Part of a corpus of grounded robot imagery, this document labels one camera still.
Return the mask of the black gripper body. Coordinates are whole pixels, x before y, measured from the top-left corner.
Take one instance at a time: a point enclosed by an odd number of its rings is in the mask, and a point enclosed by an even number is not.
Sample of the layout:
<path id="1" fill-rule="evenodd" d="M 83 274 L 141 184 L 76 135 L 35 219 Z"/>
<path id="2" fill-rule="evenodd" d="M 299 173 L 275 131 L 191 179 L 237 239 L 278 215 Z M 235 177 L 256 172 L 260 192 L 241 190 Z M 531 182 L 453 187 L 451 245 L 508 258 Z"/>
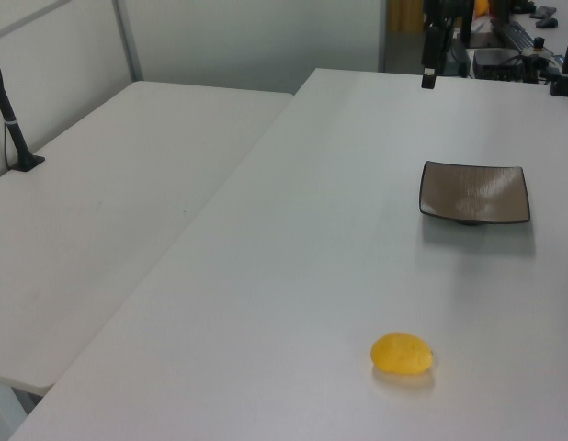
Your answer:
<path id="1" fill-rule="evenodd" d="M 422 65 L 425 68 L 437 68 L 442 53 L 443 29 L 430 26 L 426 29 Z"/>

